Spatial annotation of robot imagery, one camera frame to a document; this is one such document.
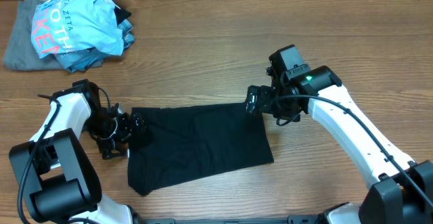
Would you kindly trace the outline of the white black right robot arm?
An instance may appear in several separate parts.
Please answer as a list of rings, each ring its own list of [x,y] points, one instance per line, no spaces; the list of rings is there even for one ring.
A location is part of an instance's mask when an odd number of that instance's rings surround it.
[[[248,88],[246,111],[286,122],[310,114],[338,142],[367,187],[360,204],[350,202],[320,214],[318,223],[431,223],[432,162],[416,162],[390,142],[352,100],[327,66],[297,67],[273,77],[272,86]]]

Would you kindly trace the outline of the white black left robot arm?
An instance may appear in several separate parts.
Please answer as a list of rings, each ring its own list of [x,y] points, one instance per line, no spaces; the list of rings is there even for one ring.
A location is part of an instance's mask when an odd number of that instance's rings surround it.
[[[82,132],[89,132],[109,160],[128,156],[132,138],[146,131],[139,113],[124,113],[118,104],[103,107],[101,92],[85,79],[48,96],[50,111],[41,128],[9,151],[21,222],[28,222],[26,212],[38,223],[144,222],[132,207],[103,194],[79,141]]]

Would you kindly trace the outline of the black t-shirt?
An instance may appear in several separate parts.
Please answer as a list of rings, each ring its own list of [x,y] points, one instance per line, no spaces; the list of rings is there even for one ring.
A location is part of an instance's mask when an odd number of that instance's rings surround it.
[[[128,184],[138,194],[274,161],[261,116],[243,103],[138,108]]]

